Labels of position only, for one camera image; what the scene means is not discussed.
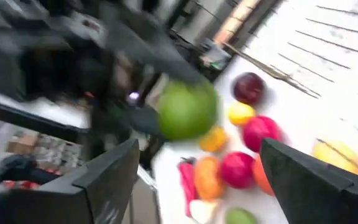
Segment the white garlic bulb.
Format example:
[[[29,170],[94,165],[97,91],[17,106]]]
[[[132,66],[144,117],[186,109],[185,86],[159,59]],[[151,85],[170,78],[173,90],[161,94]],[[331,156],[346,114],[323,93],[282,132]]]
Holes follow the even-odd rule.
[[[191,201],[189,205],[191,217],[198,224],[211,224],[220,202],[220,199]]]

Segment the small yellow lemon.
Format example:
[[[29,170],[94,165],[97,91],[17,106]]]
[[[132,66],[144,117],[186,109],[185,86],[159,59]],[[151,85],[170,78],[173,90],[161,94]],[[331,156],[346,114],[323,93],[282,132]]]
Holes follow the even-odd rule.
[[[256,115],[255,109],[253,107],[244,104],[244,103],[234,103],[227,112],[229,121],[235,125],[240,126],[246,124],[248,120],[253,118]]]
[[[199,140],[199,147],[207,152],[218,152],[227,143],[228,136],[220,126],[215,126]]]

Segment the orange fruit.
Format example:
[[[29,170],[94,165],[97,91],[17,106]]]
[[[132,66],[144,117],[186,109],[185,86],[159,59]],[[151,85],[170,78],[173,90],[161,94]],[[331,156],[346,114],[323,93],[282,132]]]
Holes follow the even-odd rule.
[[[256,155],[252,163],[252,175],[254,177],[255,183],[261,191],[265,194],[274,196],[273,189],[271,188],[267,176],[262,165],[260,155]]]

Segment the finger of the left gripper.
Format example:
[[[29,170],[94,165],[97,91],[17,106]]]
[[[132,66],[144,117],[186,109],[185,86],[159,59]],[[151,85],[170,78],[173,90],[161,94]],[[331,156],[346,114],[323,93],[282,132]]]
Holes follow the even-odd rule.
[[[158,113],[153,108],[131,108],[126,111],[128,123],[145,134],[161,134],[158,124]]]
[[[179,54],[154,16],[122,4],[102,2],[101,21],[106,29],[106,49],[122,52],[187,83],[206,80]]]

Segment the brown potato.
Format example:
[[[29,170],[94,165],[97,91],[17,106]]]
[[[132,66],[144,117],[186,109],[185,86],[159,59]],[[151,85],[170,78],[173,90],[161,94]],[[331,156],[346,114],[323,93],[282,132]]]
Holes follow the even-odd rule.
[[[200,199],[212,200],[223,195],[225,186],[220,176],[220,161],[206,156],[195,164],[195,188]]]

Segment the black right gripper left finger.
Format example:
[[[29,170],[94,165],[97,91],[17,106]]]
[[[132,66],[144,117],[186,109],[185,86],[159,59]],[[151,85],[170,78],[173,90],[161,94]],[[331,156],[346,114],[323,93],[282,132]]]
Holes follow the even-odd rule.
[[[137,179],[129,139],[67,174],[13,154],[0,160],[0,224],[121,224]]]

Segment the dark red plum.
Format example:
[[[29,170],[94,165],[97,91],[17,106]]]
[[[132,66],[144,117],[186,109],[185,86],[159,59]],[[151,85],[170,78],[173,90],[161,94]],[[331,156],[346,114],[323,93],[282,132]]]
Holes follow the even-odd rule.
[[[252,72],[243,73],[232,82],[232,94],[241,103],[255,105],[262,99],[264,92],[264,80]]]

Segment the brown cardboard box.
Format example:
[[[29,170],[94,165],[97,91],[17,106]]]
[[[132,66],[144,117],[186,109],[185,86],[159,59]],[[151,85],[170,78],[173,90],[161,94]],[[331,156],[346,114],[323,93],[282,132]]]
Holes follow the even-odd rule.
[[[22,137],[16,137],[9,141],[7,152],[20,155],[29,155],[34,152],[35,145],[39,140],[38,134],[25,134]]]

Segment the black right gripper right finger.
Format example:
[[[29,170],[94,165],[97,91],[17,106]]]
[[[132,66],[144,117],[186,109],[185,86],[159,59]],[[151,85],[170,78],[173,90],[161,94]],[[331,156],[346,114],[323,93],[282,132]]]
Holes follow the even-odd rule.
[[[260,157],[289,224],[358,224],[358,175],[274,139]]]

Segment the red chili pepper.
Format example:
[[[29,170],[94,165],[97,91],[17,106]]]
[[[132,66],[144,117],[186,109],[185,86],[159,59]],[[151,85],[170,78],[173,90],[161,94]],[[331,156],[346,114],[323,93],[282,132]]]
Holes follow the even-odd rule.
[[[194,164],[196,159],[194,157],[184,158],[177,168],[180,173],[180,182],[185,195],[185,215],[191,217],[190,203],[198,199],[198,193],[195,187],[195,170]]]

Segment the red strawberry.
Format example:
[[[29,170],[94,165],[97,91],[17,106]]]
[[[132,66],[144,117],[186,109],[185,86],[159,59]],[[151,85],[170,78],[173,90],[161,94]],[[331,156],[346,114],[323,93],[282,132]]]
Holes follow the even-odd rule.
[[[267,116],[255,116],[242,126],[242,139],[248,149],[258,153],[262,140],[272,138],[283,141],[283,132],[280,126]]]
[[[252,163],[250,155],[234,151],[226,154],[221,162],[220,173],[222,180],[235,189],[246,189],[253,185]]]

